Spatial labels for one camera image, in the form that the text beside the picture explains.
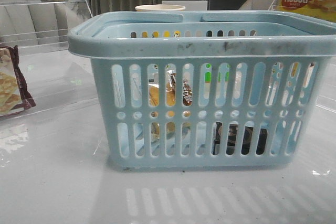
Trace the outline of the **black tissue pack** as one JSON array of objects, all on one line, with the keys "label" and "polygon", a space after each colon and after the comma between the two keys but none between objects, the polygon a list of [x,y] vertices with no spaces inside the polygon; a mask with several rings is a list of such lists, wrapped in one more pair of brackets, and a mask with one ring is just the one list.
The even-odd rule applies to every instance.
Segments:
[{"label": "black tissue pack", "polygon": [[[220,151],[220,142],[222,137],[222,131],[223,131],[223,124],[222,122],[216,123],[216,130],[214,133],[214,141],[213,141],[213,147],[212,147],[212,154],[217,155]],[[254,128],[250,126],[246,126],[244,128],[244,135],[243,135],[243,144],[241,148],[241,154],[247,155],[250,150],[252,136],[253,136]],[[227,147],[226,147],[226,154],[232,155],[235,151],[235,144],[237,139],[237,133],[238,133],[238,125],[237,124],[230,124],[228,129],[228,134],[226,137],[227,140]],[[260,129],[259,137],[257,141],[257,148],[256,148],[256,154],[261,155],[265,151],[266,146],[266,140],[268,137],[268,131],[266,129]]]}]

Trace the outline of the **clear acrylic shelf left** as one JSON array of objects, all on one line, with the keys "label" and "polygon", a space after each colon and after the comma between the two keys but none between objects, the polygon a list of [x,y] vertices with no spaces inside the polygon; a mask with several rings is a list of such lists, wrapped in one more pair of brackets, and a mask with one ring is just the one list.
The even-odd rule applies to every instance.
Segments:
[{"label": "clear acrylic shelf left", "polygon": [[1,0],[1,46],[60,46],[91,16],[88,0]]}]

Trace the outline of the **light blue plastic basket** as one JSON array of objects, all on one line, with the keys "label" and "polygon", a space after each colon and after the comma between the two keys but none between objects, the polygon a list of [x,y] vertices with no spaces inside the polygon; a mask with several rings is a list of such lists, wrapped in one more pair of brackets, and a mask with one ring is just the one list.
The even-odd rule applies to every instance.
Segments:
[{"label": "light blue plastic basket", "polygon": [[[125,168],[273,166],[288,164],[307,127],[323,73],[335,56],[335,23],[276,11],[111,12],[68,33],[72,54],[87,57],[110,157]],[[212,65],[210,83],[205,64]],[[228,82],[217,82],[230,65]],[[176,70],[176,105],[165,102],[165,74]],[[159,73],[160,104],[149,104],[149,78]],[[182,84],[190,75],[192,105]],[[151,142],[151,124],[160,139]],[[175,136],[166,138],[166,123]],[[216,123],[220,151],[212,154]],[[235,151],[226,154],[230,124]],[[247,155],[244,128],[254,128]],[[256,154],[260,129],[265,151]]]}]

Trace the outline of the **brown waffle snack bag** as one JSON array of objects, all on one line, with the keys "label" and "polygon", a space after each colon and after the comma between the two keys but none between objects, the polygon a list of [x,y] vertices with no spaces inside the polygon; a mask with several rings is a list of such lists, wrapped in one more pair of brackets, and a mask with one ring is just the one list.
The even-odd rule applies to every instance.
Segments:
[{"label": "brown waffle snack bag", "polygon": [[1,47],[1,117],[18,114],[35,106],[19,67],[18,47]]}]

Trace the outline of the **red green puzzle cube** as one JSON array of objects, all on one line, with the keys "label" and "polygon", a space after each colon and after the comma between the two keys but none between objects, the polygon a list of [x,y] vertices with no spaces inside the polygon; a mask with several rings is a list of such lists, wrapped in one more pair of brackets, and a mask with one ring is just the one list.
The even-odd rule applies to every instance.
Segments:
[{"label": "red green puzzle cube", "polygon": [[[230,65],[227,63],[223,63],[219,66],[218,70],[218,78],[217,82],[228,82],[229,80],[229,70]],[[210,83],[212,78],[212,65],[210,63],[205,64],[205,74],[204,74],[204,80],[206,83]]]}]

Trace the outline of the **yellow popcorn paper cup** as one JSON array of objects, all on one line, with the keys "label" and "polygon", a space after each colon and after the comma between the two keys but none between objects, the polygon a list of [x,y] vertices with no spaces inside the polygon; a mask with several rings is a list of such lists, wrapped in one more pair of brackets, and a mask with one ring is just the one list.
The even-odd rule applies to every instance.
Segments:
[{"label": "yellow popcorn paper cup", "polygon": [[139,5],[135,7],[137,12],[175,12],[183,11],[186,7],[182,5],[169,5],[169,4],[152,4],[152,5]]}]

